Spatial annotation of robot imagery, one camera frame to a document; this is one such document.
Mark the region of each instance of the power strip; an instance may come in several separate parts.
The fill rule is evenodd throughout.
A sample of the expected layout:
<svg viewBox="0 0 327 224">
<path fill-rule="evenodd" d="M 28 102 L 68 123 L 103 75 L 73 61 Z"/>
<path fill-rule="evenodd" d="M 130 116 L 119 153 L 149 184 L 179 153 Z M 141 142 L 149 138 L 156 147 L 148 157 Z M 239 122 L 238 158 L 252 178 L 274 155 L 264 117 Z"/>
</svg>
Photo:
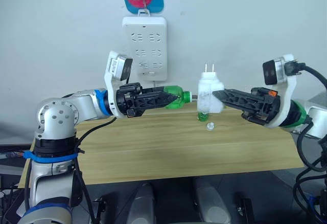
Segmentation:
<svg viewBox="0 0 327 224">
<path fill-rule="evenodd" d="M 146 81 L 167 79 L 167 22 L 163 17 L 125 17 L 123 29 L 137 74 Z"/>
</svg>

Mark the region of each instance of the white wall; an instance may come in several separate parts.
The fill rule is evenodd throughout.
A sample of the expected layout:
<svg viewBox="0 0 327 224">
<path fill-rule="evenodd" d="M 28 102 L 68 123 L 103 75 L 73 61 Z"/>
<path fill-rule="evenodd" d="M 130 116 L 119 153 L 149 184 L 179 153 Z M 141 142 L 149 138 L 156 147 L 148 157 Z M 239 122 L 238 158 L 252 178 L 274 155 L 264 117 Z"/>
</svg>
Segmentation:
<svg viewBox="0 0 327 224">
<path fill-rule="evenodd" d="M 249 91 L 264 85 L 262 63 L 286 53 L 327 76 L 326 6 L 326 0 L 165 0 L 169 79 L 160 84 L 196 93 L 199 70 L 214 62 L 226 87 Z M 121 31 L 127 15 L 124 0 L 0 0 L 0 143 L 31 141 L 41 100 L 105 86 L 109 51 L 127 49 Z M 321 91 L 303 74 L 294 97 Z"/>
</svg>

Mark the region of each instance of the table surface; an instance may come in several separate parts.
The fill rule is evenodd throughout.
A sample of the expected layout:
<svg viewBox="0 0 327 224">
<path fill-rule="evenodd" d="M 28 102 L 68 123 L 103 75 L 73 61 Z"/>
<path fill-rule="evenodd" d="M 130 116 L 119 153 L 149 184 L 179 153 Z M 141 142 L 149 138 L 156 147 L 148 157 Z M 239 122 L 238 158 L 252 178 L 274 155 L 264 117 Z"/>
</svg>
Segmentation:
<svg viewBox="0 0 327 224">
<path fill-rule="evenodd" d="M 78 137 L 107 120 L 77 126 Z M 208 131 L 207 122 L 215 129 Z M 78 157 L 86 184 L 303 167 L 289 133 L 267 129 L 226 109 L 197 120 L 196 103 L 146 111 L 91 133 Z M 19 186 L 24 186 L 25 170 Z"/>
</svg>

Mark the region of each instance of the green plastic bottle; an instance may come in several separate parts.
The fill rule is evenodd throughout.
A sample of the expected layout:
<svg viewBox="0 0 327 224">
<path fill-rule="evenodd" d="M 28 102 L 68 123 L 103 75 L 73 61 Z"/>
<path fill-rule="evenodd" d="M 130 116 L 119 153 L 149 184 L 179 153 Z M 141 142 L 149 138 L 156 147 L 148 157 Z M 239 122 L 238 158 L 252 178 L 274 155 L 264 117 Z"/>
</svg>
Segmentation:
<svg viewBox="0 0 327 224">
<path fill-rule="evenodd" d="M 178 96 L 176 100 L 166 105 L 167 109 L 179 109 L 182 108 L 185 103 L 192 102 L 192 93 L 190 91 L 183 91 L 180 86 L 165 86 L 163 91 Z"/>
</svg>

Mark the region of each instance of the wall outlet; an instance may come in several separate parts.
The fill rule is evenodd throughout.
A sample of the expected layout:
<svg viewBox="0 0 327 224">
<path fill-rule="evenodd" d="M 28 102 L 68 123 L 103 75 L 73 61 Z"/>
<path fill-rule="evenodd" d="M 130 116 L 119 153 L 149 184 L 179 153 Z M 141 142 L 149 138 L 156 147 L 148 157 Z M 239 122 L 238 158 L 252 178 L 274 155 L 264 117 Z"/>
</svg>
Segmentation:
<svg viewBox="0 0 327 224">
<path fill-rule="evenodd" d="M 165 18 L 125 17 L 123 29 L 138 76 L 146 81 L 165 81 L 168 71 Z"/>
</svg>

